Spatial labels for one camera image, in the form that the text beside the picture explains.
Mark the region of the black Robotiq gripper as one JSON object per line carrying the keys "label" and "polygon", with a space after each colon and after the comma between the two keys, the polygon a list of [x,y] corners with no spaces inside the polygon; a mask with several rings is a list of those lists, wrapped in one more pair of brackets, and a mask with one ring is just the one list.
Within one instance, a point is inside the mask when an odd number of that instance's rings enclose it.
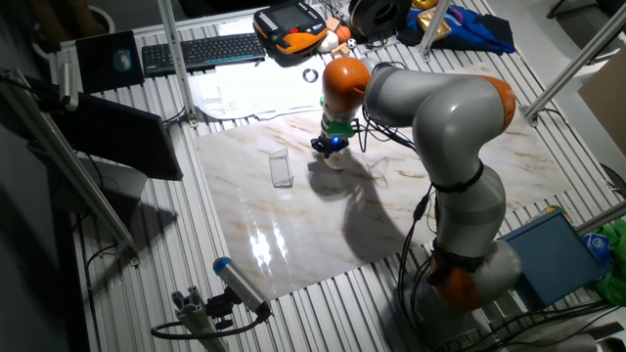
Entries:
{"label": "black Robotiq gripper", "polygon": [[338,158],[339,151],[349,146],[349,141],[339,136],[325,137],[319,136],[311,140],[311,147],[323,158]]}

